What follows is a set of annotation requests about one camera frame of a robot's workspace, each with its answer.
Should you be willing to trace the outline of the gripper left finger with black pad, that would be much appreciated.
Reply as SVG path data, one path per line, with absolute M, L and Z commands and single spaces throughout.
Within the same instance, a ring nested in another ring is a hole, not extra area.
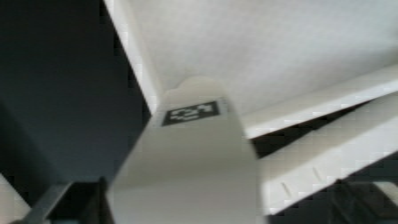
M 11 224 L 116 224 L 105 178 L 94 182 L 57 183 Z

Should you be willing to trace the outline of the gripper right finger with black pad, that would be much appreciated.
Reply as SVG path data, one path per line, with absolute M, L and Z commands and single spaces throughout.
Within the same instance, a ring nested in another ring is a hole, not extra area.
M 398 206 L 372 183 L 340 182 L 331 202 L 331 224 L 398 224 Z

